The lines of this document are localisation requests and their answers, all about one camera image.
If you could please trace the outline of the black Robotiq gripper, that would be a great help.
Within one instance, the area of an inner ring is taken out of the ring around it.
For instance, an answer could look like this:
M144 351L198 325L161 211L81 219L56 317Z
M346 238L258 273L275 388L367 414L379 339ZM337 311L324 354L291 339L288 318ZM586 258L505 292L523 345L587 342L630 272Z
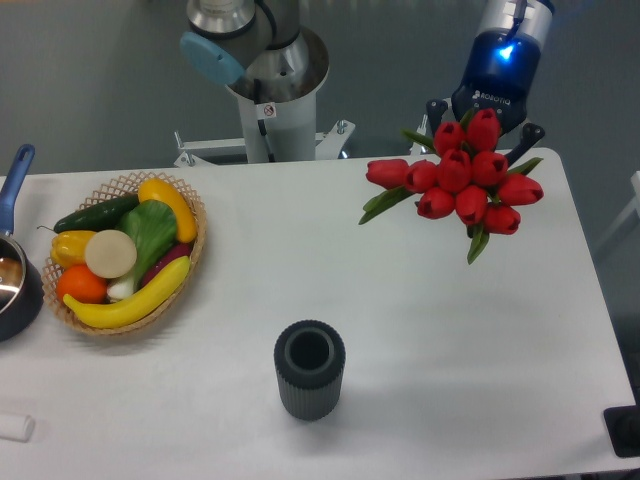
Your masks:
M459 87L449 98L426 102L426 114L435 136L452 105L460 120L470 109L492 108L502 132L518 127L527 117L526 101L541 57L538 44L525 38L509 38L504 31L487 30L474 39ZM505 157L513 166L545 136L542 126L527 122L521 128L520 141Z

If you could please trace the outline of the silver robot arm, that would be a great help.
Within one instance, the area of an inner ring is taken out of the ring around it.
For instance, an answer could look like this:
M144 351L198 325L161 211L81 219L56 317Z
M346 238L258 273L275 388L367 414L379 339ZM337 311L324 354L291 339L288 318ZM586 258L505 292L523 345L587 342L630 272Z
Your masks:
M516 162L545 132L527 119L526 102L555 7L550 1L489 1L462 80L446 99L427 101L413 137L492 108L504 133L520 129L508 154ZM300 23L296 1L190 1L180 50L207 80L227 87L239 108L251 163L337 159L355 130L339 120L316 130L316 94L329 72L324 42Z

